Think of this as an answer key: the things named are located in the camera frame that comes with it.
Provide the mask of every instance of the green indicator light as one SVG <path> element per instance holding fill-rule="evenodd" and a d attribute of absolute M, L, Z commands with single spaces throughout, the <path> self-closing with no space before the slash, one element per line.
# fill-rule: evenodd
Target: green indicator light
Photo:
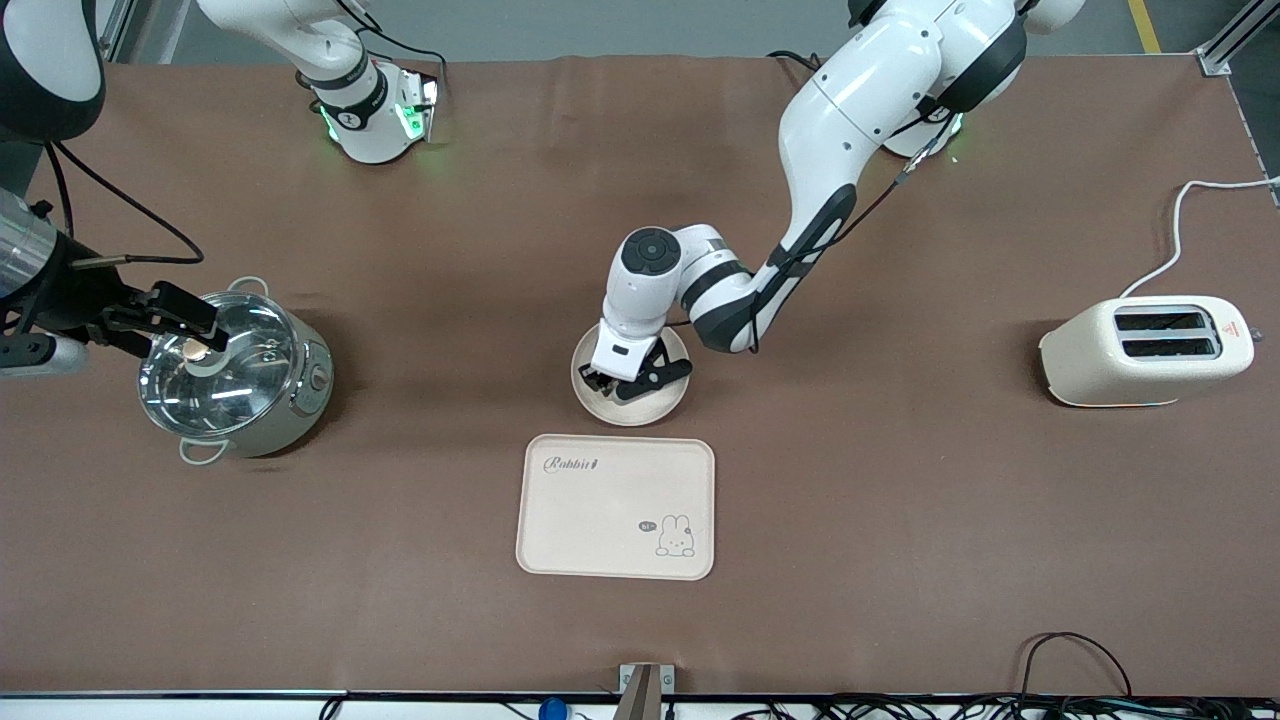
<path fill-rule="evenodd" d="M 340 140 L 338 140 L 338 131 L 333 128 L 333 120 L 329 119 L 329 113 L 324 109 L 323 105 L 320 106 L 320 117 L 324 118 L 324 124 L 329 127 L 329 140 L 333 140 L 334 142 L 342 142 Z"/>
<path fill-rule="evenodd" d="M 417 140 L 422 137 L 424 131 L 422 131 L 422 120 L 420 119 L 421 113 L 419 113 L 413 108 L 404 108 L 401 105 L 396 105 L 396 114 L 401 120 L 401 126 L 404 127 L 404 135 L 408 136 L 410 140 Z"/>

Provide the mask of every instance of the metal bracket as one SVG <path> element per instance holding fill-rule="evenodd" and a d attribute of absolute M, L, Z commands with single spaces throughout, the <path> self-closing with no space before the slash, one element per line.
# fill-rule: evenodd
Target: metal bracket
<path fill-rule="evenodd" d="M 631 674 L 635 673 L 636 665 L 649 665 L 641 662 L 628 662 L 626 665 L 618 665 L 618 692 L 627 692 L 627 683 L 631 682 Z M 676 692 L 676 666 L 675 665 L 658 665 L 658 679 L 662 680 L 663 694 L 669 694 Z"/>
<path fill-rule="evenodd" d="M 1203 46 L 1196 49 L 1196 59 L 1199 60 L 1201 73 L 1204 77 L 1225 77 L 1231 74 L 1231 65 L 1228 64 L 1226 61 L 1222 61 L 1221 64 L 1215 64 L 1213 61 L 1211 61 L 1204 55 Z"/>

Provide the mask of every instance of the yellow floor line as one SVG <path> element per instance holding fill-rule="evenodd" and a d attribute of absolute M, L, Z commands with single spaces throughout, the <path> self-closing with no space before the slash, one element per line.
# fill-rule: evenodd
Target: yellow floor line
<path fill-rule="evenodd" d="M 1156 40 L 1156 28 L 1151 24 L 1151 13 L 1147 12 L 1147 3 L 1143 0 L 1129 0 L 1129 13 L 1133 14 L 1133 24 L 1138 28 L 1142 50 L 1148 54 L 1160 53 L 1160 41 Z"/>

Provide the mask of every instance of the beige plate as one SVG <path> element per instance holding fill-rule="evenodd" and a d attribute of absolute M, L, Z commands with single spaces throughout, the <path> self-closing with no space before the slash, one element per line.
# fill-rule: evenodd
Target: beige plate
<path fill-rule="evenodd" d="M 570 365 L 570 382 L 573 383 L 573 395 L 577 395 L 577 401 L 582 404 L 582 407 L 586 407 L 588 413 L 611 425 L 637 428 L 657 423 L 680 405 L 680 400 L 685 397 L 685 391 L 689 388 L 687 377 L 671 383 L 658 392 L 637 397 L 631 402 L 618 402 L 586 387 L 586 383 L 577 374 L 577 369 L 591 361 L 591 354 L 595 352 L 595 338 L 599 334 L 600 328 L 596 325 L 582 336 L 582 340 L 577 343 L 577 350 L 573 351 L 573 363 Z M 686 360 L 689 357 L 689 348 L 685 347 L 685 342 L 680 340 L 676 331 L 663 328 L 662 341 L 667 343 L 667 355 L 672 360 Z"/>

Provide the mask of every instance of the metal frame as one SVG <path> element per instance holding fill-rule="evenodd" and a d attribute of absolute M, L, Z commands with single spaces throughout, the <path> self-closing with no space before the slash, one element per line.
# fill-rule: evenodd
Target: metal frame
<path fill-rule="evenodd" d="M 637 662 L 618 667 L 618 675 L 626 685 L 613 720 L 659 720 L 664 685 L 669 685 L 672 692 L 676 689 L 675 666 Z"/>
<path fill-rule="evenodd" d="M 645 665 L 644 662 L 628 662 L 626 665 L 618 665 L 618 692 L 627 692 L 627 683 L 631 682 L 631 674 L 635 673 L 636 667 Z M 662 692 L 664 694 L 671 694 L 676 692 L 676 666 L 675 665 L 658 665 L 658 678 L 662 680 Z"/>
<path fill-rule="evenodd" d="M 6 720 L 314 720 L 326 700 L 342 696 L 340 691 L 232 691 L 232 692 L 81 692 L 81 693 L 0 693 L 0 716 Z M 369 697 L 357 693 L 338 714 L 339 720 L 387 720 L 416 717 L 422 720 L 515 720 L 515 712 L 538 716 L 543 698 L 558 697 L 571 706 L 573 720 L 607 720 L 614 717 L 620 700 L 605 693 L 385 693 Z M 982 703 L 983 696 L 938 694 L 931 697 L 902 696 L 922 706 L 905 706 L 902 720 L 928 720 L 925 707 L 934 716 L 954 716 L 961 703 L 972 705 L 972 720 L 998 720 L 1007 715 L 1002 705 Z M 832 702 L 846 706 L 829 694 L 666 694 L 660 717 L 680 720 L 723 720 L 749 714 L 764 716 L 771 707 L 795 717 L 812 717 Z M 1271 720 L 1274 712 L 1263 698 L 1245 698 L 1253 720 Z M 654 708 L 654 703 L 644 703 Z M 1169 698 L 1148 703 L 1172 716 L 1185 707 Z M 628 715 L 622 716 L 631 720 Z M 893 720 L 879 711 L 870 720 Z M 1119 710 L 1119 720 L 1151 720 L 1151 715 Z M 1242 716 L 1239 720 L 1249 720 Z"/>
<path fill-rule="evenodd" d="M 104 58 L 114 63 L 169 64 L 192 0 L 120 0 L 104 32 Z"/>
<path fill-rule="evenodd" d="M 102 51 L 104 60 L 116 60 L 120 37 L 124 35 L 124 28 L 133 15 L 136 5 L 137 0 L 118 0 L 111 5 L 111 14 L 108 15 L 106 24 L 102 27 L 102 35 L 97 38 L 97 47 Z"/>
<path fill-rule="evenodd" d="M 1196 49 L 1206 77 L 1229 76 L 1228 60 L 1280 15 L 1280 0 L 1249 0 L 1212 40 Z"/>

